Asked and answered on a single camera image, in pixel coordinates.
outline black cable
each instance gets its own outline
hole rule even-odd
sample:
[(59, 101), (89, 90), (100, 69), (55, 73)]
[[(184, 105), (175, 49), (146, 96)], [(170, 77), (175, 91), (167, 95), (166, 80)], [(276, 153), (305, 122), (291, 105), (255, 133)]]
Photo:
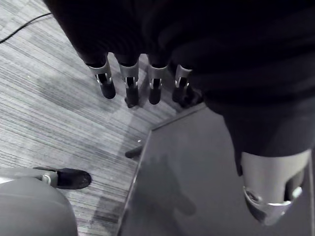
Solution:
[(9, 34), (7, 37), (5, 37), (4, 39), (0, 40), (0, 44), (4, 43), (5, 41), (7, 41), (10, 37), (12, 37), (13, 35), (15, 35), (17, 32), (19, 32), (21, 29), (25, 28), (26, 26), (28, 26), (31, 22), (37, 20), (38, 18), (44, 17), (44, 16), (48, 16), (51, 15), (51, 13), (46, 13), (43, 14), (41, 16), (37, 16), (34, 19), (31, 19), (30, 21), (26, 22), (24, 25), (20, 26), (19, 28), (17, 28), (13, 33)]

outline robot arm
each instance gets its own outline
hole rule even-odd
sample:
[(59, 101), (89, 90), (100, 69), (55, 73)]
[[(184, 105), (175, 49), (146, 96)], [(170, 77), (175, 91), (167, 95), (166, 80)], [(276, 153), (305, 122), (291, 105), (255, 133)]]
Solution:
[[(259, 221), (275, 223), (301, 194), (315, 144), (313, 3), (45, 3), (86, 64), (95, 53), (164, 51), (181, 65), (176, 94), (189, 84), (224, 116), (245, 199)], [(119, 19), (121, 28), (110, 19)]]

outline gray carpet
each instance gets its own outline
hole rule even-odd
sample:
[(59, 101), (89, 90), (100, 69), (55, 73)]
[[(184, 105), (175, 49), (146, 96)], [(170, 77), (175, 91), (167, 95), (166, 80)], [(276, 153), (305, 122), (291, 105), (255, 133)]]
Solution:
[[(0, 38), (48, 12), (39, 0), (1, 0)], [(147, 100), (147, 58), (140, 58), (140, 106), (128, 109), (125, 87), (109, 55), (117, 95), (105, 99), (52, 16), (0, 44), (0, 167), (69, 167), (91, 173), (86, 189), (63, 191), (80, 235), (113, 235), (137, 163), (124, 152), (180, 108), (164, 91)]]

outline gray pants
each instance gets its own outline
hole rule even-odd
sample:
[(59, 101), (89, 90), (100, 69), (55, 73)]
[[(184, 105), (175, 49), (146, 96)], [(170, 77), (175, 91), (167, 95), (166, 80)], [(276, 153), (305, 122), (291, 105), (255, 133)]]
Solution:
[(54, 174), (33, 169), (0, 170), (1, 236), (78, 235), (70, 202), (53, 187)]

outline floor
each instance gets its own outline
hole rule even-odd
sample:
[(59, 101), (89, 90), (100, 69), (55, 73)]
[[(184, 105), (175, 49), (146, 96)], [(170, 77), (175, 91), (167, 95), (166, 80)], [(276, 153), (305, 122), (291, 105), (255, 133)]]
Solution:
[[(40, 0), (1, 0), (0, 38), (48, 12)], [(109, 55), (117, 95), (105, 99), (52, 16), (0, 44), (0, 167), (69, 167), (88, 171), (90, 187), (63, 191), (73, 205), (79, 235), (111, 236), (137, 163), (124, 153), (149, 129), (181, 109), (165, 90), (147, 100), (147, 58), (140, 57), (140, 106), (128, 109), (125, 87)]]

